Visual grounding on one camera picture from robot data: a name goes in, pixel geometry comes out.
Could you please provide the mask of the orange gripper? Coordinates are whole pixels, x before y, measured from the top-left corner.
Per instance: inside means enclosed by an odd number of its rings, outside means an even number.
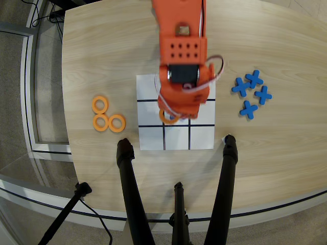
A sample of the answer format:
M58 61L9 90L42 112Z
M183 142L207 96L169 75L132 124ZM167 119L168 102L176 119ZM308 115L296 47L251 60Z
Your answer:
M161 111L178 117L180 120L198 118L201 104L205 104L209 96L208 84L200 89L184 89L181 84L161 83L158 106Z

